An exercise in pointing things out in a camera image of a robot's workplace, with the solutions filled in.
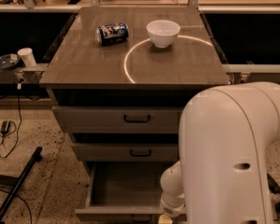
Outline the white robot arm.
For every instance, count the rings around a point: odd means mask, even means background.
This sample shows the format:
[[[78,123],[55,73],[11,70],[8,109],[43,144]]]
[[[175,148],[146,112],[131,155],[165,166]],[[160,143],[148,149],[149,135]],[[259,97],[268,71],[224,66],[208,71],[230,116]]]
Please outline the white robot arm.
[[[179,160],[161,176],[160,221],[273,224],[266,149],[280,140],[280,85],[217,86],[181,114]]]

